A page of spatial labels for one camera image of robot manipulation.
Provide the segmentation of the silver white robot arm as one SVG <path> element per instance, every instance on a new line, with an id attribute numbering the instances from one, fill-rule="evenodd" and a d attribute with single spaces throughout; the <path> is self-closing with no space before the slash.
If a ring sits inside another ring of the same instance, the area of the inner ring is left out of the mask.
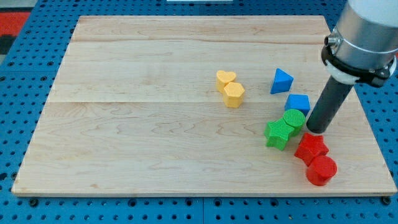
<path id="1" fill-rule="evenodd" d="M 324 44 L 322 61 L 336 81 L 383 86 L 397 66 L 397 0 L 348 0 Z"/>

